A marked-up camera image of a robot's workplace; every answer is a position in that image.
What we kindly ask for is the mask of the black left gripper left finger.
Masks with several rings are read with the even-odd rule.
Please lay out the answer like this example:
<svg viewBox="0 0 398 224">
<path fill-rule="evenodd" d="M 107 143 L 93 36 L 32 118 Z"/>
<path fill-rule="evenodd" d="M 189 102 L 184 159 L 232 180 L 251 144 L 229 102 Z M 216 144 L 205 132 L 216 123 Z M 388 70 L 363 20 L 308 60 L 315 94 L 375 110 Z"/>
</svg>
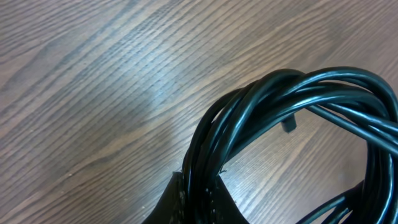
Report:
<svg viewBox="0 0 398 224">
<path fill-rule="evenodd" d="M 185 191 L 183 174 L 174 172 L 163 194 L 142 224 L 185 223 Z"/>
</svg>

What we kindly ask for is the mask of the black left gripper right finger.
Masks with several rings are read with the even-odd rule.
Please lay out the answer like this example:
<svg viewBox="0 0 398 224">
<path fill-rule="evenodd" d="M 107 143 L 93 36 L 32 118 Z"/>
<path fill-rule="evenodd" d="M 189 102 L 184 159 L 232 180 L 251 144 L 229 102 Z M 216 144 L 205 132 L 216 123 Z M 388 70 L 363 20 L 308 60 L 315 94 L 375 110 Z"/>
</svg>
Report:
<svg viewBox="0 0 398 224">
<path fill-rule="evenodd" d="M 210 223 L 248 224 L 220 176 L 210 190 Z"/>
</svg>

